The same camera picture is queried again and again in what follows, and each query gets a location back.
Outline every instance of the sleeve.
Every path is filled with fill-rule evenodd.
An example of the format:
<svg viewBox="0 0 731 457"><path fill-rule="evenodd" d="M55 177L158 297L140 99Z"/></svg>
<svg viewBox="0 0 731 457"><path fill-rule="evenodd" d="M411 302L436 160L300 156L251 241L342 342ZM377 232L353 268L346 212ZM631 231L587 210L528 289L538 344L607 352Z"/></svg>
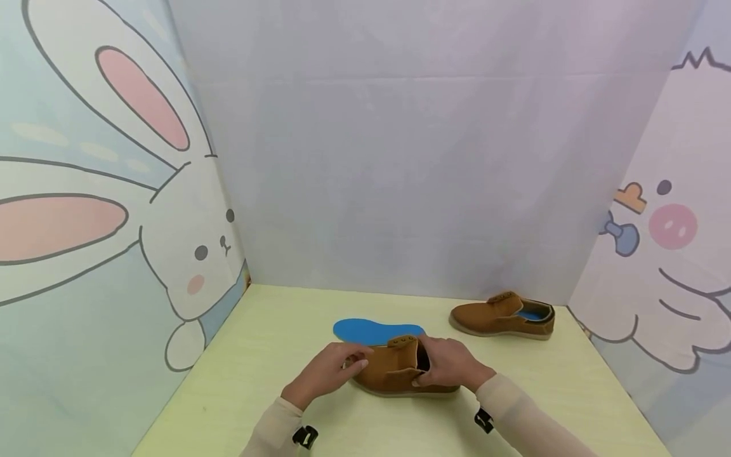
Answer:
<svg viewBox="0 0 731 457"><path fill-rule="evenodd" d="M239 457L295 457L292 435L302 426L302 411L278 398L264 411Z"/></svg>
<svg viewBox="0 0 731 457"><path fill-rule="evenodd" d="M523 457L596 457L510 379L497 374L476 395L495 429Z"/></svg>

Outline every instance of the hand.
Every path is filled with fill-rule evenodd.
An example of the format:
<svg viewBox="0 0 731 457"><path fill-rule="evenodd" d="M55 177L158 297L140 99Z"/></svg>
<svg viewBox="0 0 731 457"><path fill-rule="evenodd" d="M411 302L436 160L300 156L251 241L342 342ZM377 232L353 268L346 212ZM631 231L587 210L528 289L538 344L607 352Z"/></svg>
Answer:
<svg viewBox="0 0 731 457"><path fill-rule="evenodd" d="M455 339L431 338L424 333L419 341L426 349L431 367L414 380L415 385L463 385L474 393L496 374Z"/></svg>
<svg viewBox="0 0 731 457"><path fill-rule="evenodd" d="M335 392L360 373L368 365L366 354L371 353L362 344L330 343L284 388L281 397L304 411L314 399Z"/></svg>

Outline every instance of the rabbit ear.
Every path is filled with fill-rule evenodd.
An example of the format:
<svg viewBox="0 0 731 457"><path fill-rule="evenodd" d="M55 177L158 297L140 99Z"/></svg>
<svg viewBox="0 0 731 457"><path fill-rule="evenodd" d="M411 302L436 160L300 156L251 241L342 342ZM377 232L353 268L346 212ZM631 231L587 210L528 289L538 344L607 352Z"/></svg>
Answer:
<svg viewBox="0 0 731 457"><path fill-rule="evenodd" d="M153 194L71 165L0 157L0 306L72 281L132 248Z"/></svg>
<svg viewBox="0 0 731 457"><path fill-rule="evenodd" d="M211 155L198 112L150 43L101 0L23 0L28 30L99 117L175 169Z"/></svg>

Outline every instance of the black wrist strap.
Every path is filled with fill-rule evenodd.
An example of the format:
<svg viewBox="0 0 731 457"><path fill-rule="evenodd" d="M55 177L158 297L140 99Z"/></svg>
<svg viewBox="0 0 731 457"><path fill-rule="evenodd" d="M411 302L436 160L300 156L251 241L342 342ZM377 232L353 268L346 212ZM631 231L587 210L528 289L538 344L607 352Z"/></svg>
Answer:
<svg viewBox="0 0 731 457"><path fill-rule="evenodd" d="M300 427L299 430L292 435L292 441L296 444L304 447L305 449L312 449L312 445L315 443L315 439L319 436L317 430L310 426Z"/></svg>
<svg viewBox="0 0 731 457"><path fill-rule="evenodd" d="M493 426L493 417L482 408L480 408L480 411L477 411L477 414L474 415L474 423L480 426L480 428L487 434L495 428L495 426Z"/></svg>

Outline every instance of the light yellow table surface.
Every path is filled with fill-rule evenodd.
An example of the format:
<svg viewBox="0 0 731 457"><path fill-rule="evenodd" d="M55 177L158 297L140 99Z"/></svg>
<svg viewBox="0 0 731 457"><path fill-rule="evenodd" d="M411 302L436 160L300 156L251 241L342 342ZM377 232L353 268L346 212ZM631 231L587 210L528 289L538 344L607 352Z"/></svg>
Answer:
<svg viewBox="0 0 731 457"><path fill-rule="evenodd" d="M670 455L566 309L556 310L549 341L489 339L449 326L460 303L252 285L134 457L236 457L261 413L335 340L333 323L348 317L414 323L460 339L600 456ZM450 400L381 399L347 384L315 401L304 420L320 432L313 457L516 456L497 433L474 424L476 411L465 389Z"/></svg>

